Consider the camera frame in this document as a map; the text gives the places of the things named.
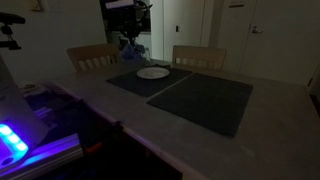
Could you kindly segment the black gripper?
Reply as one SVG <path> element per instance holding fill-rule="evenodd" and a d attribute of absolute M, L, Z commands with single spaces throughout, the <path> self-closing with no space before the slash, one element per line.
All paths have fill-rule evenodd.
<path fill-rule="evenodd" d="M 142 29 L 142 23 L 139 21 L 124 21 L 120 27 L 120 32 L 129 40 L 131 45 L 134 45 L 135 39 L 139 36 Z"/>

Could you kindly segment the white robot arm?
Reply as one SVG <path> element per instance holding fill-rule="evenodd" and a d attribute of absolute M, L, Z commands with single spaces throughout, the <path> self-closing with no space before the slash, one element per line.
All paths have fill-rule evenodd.
<path fill-rule="evenodd" d="M 104 5 L 114 18 L 114 27 L 134 45 L 152 5 L 142 0 L 111 0 Z"/>

